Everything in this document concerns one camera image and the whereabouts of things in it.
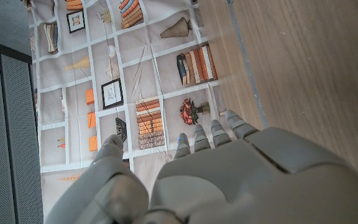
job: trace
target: floor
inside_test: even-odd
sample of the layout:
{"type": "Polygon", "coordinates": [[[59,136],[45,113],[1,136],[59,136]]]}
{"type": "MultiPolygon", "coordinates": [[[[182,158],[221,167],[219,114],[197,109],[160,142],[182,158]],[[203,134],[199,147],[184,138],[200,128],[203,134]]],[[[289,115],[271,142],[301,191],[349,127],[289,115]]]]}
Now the floor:
{"type": "Polygon", "coordinates": [[[226,106],[259,129],[317,142],[358,171],[358,1],[199,5],[226,106]]]}

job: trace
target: picture frame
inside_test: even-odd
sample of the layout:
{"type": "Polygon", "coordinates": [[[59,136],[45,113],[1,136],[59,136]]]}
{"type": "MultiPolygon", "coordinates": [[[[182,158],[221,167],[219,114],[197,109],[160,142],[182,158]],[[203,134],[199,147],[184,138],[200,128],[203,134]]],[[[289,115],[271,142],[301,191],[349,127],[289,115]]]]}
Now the picture frame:
{"type": "Polygon", "coordinates": [[[85,29],[84,10],[67,14],[68,30],[70,33],[85,29]]]}
{"type": "Polygon", "coordinates": [[[121,79],[116,79],[102,85],[103,109],[124,104],[121,79]]]}

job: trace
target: red flowers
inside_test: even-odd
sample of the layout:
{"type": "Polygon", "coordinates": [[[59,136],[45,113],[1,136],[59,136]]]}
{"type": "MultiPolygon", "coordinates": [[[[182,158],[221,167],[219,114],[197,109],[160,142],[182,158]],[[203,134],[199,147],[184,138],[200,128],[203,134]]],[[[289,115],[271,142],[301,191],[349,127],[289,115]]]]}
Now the red flowers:
{"type": "Polygon", "coordinates": [[[197,123],[197,109],[194,107],[194,102],[190,103],[190,99],[185,99],[180,106],[180,118],[188,125],[197,123]]]}

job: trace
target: printed backdrop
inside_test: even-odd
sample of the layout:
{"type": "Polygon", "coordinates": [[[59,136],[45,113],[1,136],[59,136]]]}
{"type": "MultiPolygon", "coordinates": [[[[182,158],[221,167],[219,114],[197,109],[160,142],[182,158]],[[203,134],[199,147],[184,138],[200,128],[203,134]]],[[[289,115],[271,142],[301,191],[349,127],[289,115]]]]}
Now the printed backdrop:
{"type": "Polygon", "coordinates": [[[111,134],[125,139],[124,162],[151,193],[178,135],[194,144],[194,126],[181,118],[185,99],[208,103],[197,122],[212,139],[210,122],[223,121],[225,106],[197,2],[26,4],[45,217],[111,134]]]}

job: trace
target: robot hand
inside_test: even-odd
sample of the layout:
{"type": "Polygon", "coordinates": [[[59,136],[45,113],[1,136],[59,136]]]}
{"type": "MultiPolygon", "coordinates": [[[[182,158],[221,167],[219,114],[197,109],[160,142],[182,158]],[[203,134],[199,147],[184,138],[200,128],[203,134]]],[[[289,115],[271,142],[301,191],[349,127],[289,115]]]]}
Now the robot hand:
{"type": "Polygon", "coordinates": [[[47,223],[358,223],[358,174],[327,149],[278,128],[259,131],[232,111],[232,141],[216,120],[186,134],[152,196],[122,164],[111,136],[64,193],[47,223]]]}

